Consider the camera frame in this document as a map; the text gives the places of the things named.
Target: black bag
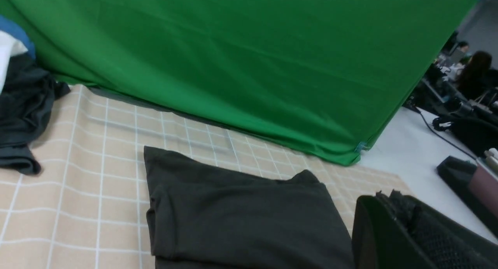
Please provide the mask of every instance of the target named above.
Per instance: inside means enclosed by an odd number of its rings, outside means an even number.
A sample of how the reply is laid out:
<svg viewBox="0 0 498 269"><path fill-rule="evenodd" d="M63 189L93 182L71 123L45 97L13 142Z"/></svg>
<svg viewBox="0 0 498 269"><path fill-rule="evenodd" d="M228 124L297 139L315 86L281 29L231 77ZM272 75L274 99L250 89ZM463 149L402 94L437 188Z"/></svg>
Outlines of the black bag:
<svg viewBox="0 0 498 269"><path fill-rule="evenodd" d="M411 196L393 191L356 202L357 269L496 269L498 246Z"/></svg>
<svg viewBox="0 0 498 269"><path fill-rule="evenodd" d="M473 108L476 117L456 118L443 116L432 121L437 131L449 130L478 157L485 157L484 152L498 147L498 120L491 113Z"/></svg>

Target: woman with long dark hair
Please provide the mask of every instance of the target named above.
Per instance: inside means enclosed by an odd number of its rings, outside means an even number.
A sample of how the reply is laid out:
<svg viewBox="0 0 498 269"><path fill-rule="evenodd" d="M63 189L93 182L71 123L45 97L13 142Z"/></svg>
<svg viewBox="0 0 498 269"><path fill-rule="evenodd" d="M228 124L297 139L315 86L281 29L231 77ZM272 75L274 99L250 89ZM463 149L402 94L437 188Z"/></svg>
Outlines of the woman with long dark hair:
<svg viewBox="0 0 498 269"><path fill-rule="evenodd" d="M457 89L467 99L477 99L484 92L482 78L491 68L492 56L484 51L477 51L456 80Z"/></svg>

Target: black cable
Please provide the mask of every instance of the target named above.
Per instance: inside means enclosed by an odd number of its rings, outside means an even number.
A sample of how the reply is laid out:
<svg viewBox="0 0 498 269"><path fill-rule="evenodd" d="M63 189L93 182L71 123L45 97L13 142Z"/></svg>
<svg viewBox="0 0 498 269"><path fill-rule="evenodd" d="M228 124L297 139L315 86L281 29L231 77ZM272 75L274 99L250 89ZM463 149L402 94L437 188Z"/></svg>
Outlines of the black cable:
<svg viewBox="0 0 498 269"><path fill-rule="evenodd" d="M438 134L436 131L434 131L434 129L427 123L427 120L425 120L425 117L424 115L420 112L420 111L417 111L418 114L420 114L420 116L422 117L422 119L424 120L424 123L425 125L427 125L427 128L429 128L429 130L431 130L431 132L433 132L436 136L440 137L443 141L446 141L447 143L449 143L450 145L452 145L453 147L455 147L456 149L460 150L461 152L465 153L466 155L468 155L468 157L472 158L472 159L476 159L476 157L472 156L470 153L464 151L463 149L457 147L454 143L452 143L451 141L443 138L440 134Z"/></svg>

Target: beige checkered mat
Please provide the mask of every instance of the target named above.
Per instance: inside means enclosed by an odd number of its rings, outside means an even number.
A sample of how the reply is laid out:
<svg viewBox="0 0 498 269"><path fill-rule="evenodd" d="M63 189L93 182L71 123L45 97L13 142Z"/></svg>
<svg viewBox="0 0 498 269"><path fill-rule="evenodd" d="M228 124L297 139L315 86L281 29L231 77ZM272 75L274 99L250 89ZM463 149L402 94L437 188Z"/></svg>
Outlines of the beige checkered mat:
<svg viewBox="0 0 498 269"><path fill-rule="evenodd" d="M334 166L75 86L56 102L48 129L32 144L42 173L0 170L0 268L153 269L144 145L272 179L309 169L326 183L350 232L359 195L409 193L396 175Z"/></svg>

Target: dark gray clothing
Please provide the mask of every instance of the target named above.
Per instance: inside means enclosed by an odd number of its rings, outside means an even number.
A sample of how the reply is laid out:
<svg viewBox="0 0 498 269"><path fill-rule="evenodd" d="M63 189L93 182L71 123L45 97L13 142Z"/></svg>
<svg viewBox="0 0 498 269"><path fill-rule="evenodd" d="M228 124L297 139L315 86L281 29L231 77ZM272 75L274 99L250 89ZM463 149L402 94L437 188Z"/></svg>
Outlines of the dark gray clothing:
<svg viewBox="0 0 498 269"><path fill-rule="evenodd" d="M54 101L70 92L28 54L11 58L0 94L0 167L38 174L28 145L45 131Z"/></svg>
<svg viewBox="0 0 498 269"><path fill-rule="evenodd" d="M145 147L157 269L352 269L351 239L310 171L270 180Z"/></svg>

